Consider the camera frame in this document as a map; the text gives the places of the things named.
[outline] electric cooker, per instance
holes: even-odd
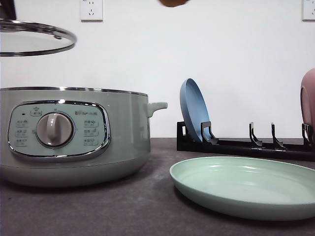
[[[129,175],[148,160],[149,118],[164,108],[131,91],[2,88],[0,174],[43,187]]]

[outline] wall outlet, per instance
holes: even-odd
[[[103,21],[103,0],[80,0],[81,21]]]
[[[315,21],[315,0],[303,0],[303,21]]]

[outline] countertop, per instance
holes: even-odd
[[[137,173],[93,186],[41,189],[0,180],[1,236],[281,236],[315,235],[315,218],[266,222],[223,215],[182,195],[174,163],[200,156],[176,151],[175,138],[151,139]],[[315,169],[315,162],[287,161]]]

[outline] plastic plate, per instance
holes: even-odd
[[[209,115],[203,96],[198,85],[193,79],[187,79],[183,82],[180,91],[180,103],[185,125],[190,136],[201,143],[201,123],[209,121]],[[204,130],[206,139],[211,135],[208,129]]]
[[[315,170],[245,157],[201,157],[170,168],[186,197],[217,212],[255,220],[315,216]]]

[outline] control panel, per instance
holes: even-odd
[[[10,148],[28,157],[68,158],[90,154],[109,144],[106,110],[78,101],[25,102],[11,113]]]

